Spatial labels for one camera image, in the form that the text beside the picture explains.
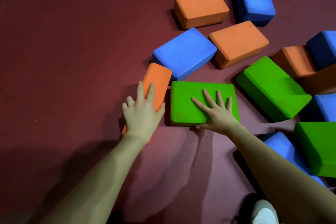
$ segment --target green block under hand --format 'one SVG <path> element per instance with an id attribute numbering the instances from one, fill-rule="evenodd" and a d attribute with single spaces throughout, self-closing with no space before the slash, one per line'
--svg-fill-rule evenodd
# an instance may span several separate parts
<path id="1" fill-rule="evenodd" d="M 236 82 L 275 122 L 292 119 L 312 98 L 269 57 L 246 68 Z"/>
<path id="2" fill-rule="evenodd" d="M 336 178 L 336 122 L 298 122 L 294 133 L 312 172 Z"/>
<path id="3" fill-rule="evenodd" d="M 217 104 L 217 90 L 221 92 L 225 104 L 227 104 L 229 97 L 232 96 L 232 114 L 239 121 L 236 93 L 232 84 L 175 81 L 171 84 L 170 123 L 172 125 L 196 126 L 197 124 L 210 122 L 209 116 L 191 100 L 194 97 L 210 107 L 209 103 L 205 101 L 203 89 L 208 91 Z"/>

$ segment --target blue block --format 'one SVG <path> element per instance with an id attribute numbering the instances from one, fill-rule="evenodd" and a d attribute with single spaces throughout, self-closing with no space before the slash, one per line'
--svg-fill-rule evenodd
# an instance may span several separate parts
<path id="1" fill-rule="evenodd" d="M 251 21 L 255 26 L 264 27 L 275 16 L 272 0 L 235 0 L 239 22 Z"/>
<path id="2" fill-rule="evenodd" d="M 266 145 L 277 152 L 280 156 L 284 157 L 294 166 L 299 168 L 302 172 L 309 175 L 321 185 L 325 186 L 318 176 L 313 175 L 312 171 L 307 167 L 304 159 L 299 155 L 292 143 L 282 132 L 268 133 L 263 138 L 261 138 L 261 140 L 264 141 Z"/>
<path id="3" fill-rule="evenodd" d="M 321 31 L 306 47 L 318 71 L 336 63 L 336 31 Z"/>
<path id="4" fill-rule="evenodd" d="M 336 122 L 336 94 L 314 96 L 299 112 L 299 117 L 304 122 Z"/>
<path id="5" fill-rule="evenodd" d="M 197 29 L 191 28 L 153 51 L 153 62 L 172 70 L 172 81 L 182 81 L 216 53 L 217 48 Z"/>

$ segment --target orange block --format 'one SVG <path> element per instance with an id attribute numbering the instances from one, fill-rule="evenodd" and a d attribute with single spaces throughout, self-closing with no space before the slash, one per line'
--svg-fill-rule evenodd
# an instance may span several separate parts
<path id="1" fill-rule="evenodd" d="M 336 93 L 336 64 L 304 78 L 300 85 L 311 95 Z"/>
<path id="2" fill-rule="evenodd" d="M 214 58 L 221 68 L 254 56 L 269 44 L 250 21 L 213 32 L 209 37 L 217 47 Z"/>
<path id="3" fill-rule="evenodd" d="M 282 48 L 271 59 L 293 79 L 316 73 L 305 45 Z"/>
<path id="4" fill-rule="evenodd" d="M 184 29 L 221 23 L 229 13 L 224 0 L 175 0 L 174 12 Z"/>
<path id="5" fill-rule="evenodd" d="M 167 87 L 170 81 L 172 71 L 164 66 L 160 66 L 156 63 L 151 63 L 147 69 L 145 77 L 142 81 L 143 83 L 143 93 L 144 98 L 147 98 L 147 94 L 149 91 L 149 85 L 151 82 L 154 83 L 155 86 L 155 96 L 154 96 L 154 109 L 157 111 L 161 104 L 163 103 L 163 99 L 165 98 Z M 122 135 L 124 135 L 127 131 L 127 124 L 124 126 Z"/>

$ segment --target bare arm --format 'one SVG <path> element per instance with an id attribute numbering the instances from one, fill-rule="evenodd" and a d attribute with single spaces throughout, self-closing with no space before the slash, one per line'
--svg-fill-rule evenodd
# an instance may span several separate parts
<path id="1" fill-rule="evenodd" d="M 227 110 L 218 91 L 218 105 L 204 90 L 208 108 L 192 98 L 208 113 L 210 124 L 198 125 L 226 135 L 241 152 L 268 200 L 290 223 L 336 223 L 336 195 L 252 135 L 232 115 L 232 98 Z"/>
<path id="2" fill-rule="evenodd" d="M 119 144 L 100 161 L 42 220 L 41 224 L 103 224 L 111 213 L 120 188 L 135 158 L 156 129 L 165 105 L 157 112 L 153 106 L 154 85 L 144 99 L 139 82 L 136 102 L 128 97 L 123 103 L 127 133 Z"/>

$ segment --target foam block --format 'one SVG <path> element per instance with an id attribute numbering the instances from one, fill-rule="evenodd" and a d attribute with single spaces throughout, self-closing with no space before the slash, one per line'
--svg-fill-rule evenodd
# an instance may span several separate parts
<path id="1" fill-rule="evenodd" d="M 256 26 L 266 26 L 275 16 L 272 0 L 235 0 L 240 22 L 251 21 Z"/>
<path id="2" fill-rule="evenodd" d="M 307 42 L 318 71 L 336 63 L 336 31 L 321 31 Z"/>
<path id="3" fill-rule="evenodd" d="M 304 45 L 284 47 L 271 58 L 293 79 L 306 77 L 316 72 Z"/>
<path id="4" fill-rule="evenodd" d="M 317 95 L 299 112 L 301 121 L 336 122 L 336 94 Z"/>
<path id="5" fill-rule="evenodd" d="M 209 123 L 209 116 L 201 111 L 191 100 L 191 97 L 210 105 L 205 100 L 203 89 L 206 89 L 213 100 L 218 104 L 216 91 L 220 90 L 224 103 L 232 96 L 232 114 L 239 121 L 238 105 L 235 88 L 232 84 L 207 82 L 173 82 L 171 84 L 171 112 L 170 123 L 177 126 L 196 126 Z"/>
<path id="6" fill-rule="evenodd" d="M 157 111 L 166 95 L 167 87 L 171 78 L 172 71 L 166 67 L 160 66 L 155 63 L 151 63 L 147 69 L 145 77 L 142 81 L 143 83 L 143 94 L 144 98 L 147 98 L 149 91 L 149 85 L 151 82 L 154 83 L 155 96 L 154 96 L 154 109 Z M 127 125 L 124 126 L 122 135 L 127 131 Z"/>
<path id="7" fill-rule="evenodd" d="M 305 77 L 300 85 L 312 95 L 336 93 L 336 64 Z"/>
<path id="8" fill-rule="evenodd" d="M 269 44 L 250 21 L 213 32 L 209 38 L 218 48 L 215 60 L 221 68 L 256 55 Z"/>
<path id="9" fill-rule="evenodd" d="M 313 174 L 313 172 L 308 168 L 305 160 L 300 156 L 300 154 L 295 150 L 292 143 L 282 132 L 268 133 L 261 138 L 264 143 L 269 146 L 272 150 L 278 153 L 281 157 L 284 157 L 294 166 L 299 168 L 302 172 L 309 175 L 315 181 L 325 186 L 322 180 Z"/>
<path id="10" fill-rule="evenodd" d="M 174 12 L 184 29 L 221 23 L 229 13 L 224 0 L 175 0 Z"/>
<path id="11" fill-rule="evenodd" d="M 249 66 L 236 81 L 275 122 L 292 119 L 312 98 L 269 57 Z"/>
<path id="12" fill-rule="evenodd" d="M 336 178 L 336 122 L 298 122 L 294 133 L 313 174 Z"/>
<path id="13" fill-rule="evenodd" d="M 153 62 L 172 70 L 171 81 L 182 81 L 215 54 L 217 48 L 191 28 L 153 51 Z"/>

